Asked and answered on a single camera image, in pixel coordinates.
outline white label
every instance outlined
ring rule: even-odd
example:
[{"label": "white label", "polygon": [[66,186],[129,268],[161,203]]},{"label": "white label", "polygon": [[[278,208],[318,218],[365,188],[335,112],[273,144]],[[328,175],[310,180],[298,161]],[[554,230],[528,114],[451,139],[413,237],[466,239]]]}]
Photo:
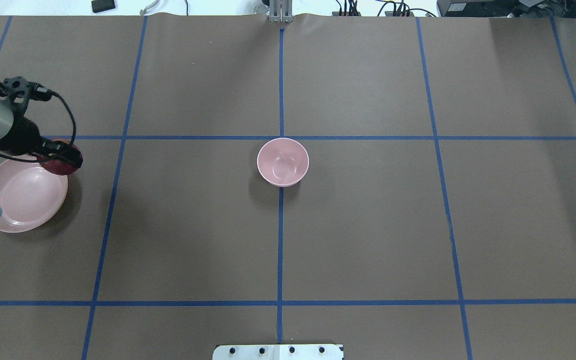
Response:
[{"label": "white label", "polygon": [[466,8],[466,3],[465,2],[459,2],[459,3],[455,3],[455,4],[450,4],[450,7],[448,7],[448,11],[460,12],[465,8]]}]

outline gray table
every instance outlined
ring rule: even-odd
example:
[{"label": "gray table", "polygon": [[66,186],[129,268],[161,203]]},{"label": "gray table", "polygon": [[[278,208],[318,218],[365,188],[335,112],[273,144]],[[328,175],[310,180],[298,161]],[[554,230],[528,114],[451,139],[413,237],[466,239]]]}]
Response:
[{"label": "gray table", "polygon": [[576,20],[3,17],[17,75],[84,166],[0,233],[0,359],[576,359]]}]

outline pink plate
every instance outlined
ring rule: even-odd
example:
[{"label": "pink plate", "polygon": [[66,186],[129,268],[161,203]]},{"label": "pink plate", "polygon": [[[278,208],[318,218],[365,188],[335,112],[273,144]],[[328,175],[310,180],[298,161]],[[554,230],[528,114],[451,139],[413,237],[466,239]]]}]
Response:
[{"label": "pink plate", "polygon": [[256,156],[256,168],[275,187],[290,187],[301,180],[310,160],[302,144],[288,137],[278,137],[265,143]]},{"label": "pink plate", "polygon": [[[34,159],[28,155],[22,159]],[[68,177],[38,163],[6,160],[0,164],[0,231],[22,233],[43,225],[62,207]]]}]

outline pink cup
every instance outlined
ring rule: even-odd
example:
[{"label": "pink cup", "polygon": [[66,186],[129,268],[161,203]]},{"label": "pink cup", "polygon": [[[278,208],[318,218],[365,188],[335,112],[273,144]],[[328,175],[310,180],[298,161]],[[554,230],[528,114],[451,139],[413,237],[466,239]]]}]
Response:
[{"label": "pink cup", "polygon": [[268,141],[256,156],[259,174],[275,187],[297,184],[308,172],[308,166],[310,159],[306,148],[288,137]]}]

